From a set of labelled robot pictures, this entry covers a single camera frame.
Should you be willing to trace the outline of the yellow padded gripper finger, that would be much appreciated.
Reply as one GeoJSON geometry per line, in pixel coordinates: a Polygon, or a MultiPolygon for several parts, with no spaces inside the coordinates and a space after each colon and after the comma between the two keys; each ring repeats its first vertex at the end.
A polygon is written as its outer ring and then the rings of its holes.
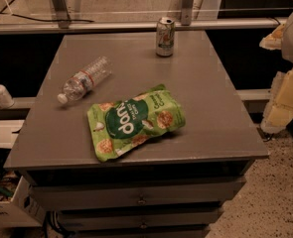
{"type": "Polygon", "coordinates": [[[260,41],[259,45],[267,50],[280,50],[284,28],[284,24],[276,27],[272,33],[270,33],[260,41]]]}
{"type": "Polygon", "coordinates": [[[260,128],[265,133],[276,134],[285,129],[292,119],[293,67],[286,73],[278,71],[273,78],[260,128]]]}

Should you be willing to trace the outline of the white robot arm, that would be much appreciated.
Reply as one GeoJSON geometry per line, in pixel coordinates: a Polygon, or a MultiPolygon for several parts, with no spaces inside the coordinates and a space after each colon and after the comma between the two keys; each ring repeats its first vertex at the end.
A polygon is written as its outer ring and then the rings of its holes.
{"type": "MultiPolygon", "coordinates": [[[[280,50],[282,57],[293,63],[293,13],[259,45],[267,50],[280,50]]],[[[268,134],[282,131],[293,119],[293,67],[278,71],[272,80],[270,99],[265,106],[260,128],[268,134]]]]}

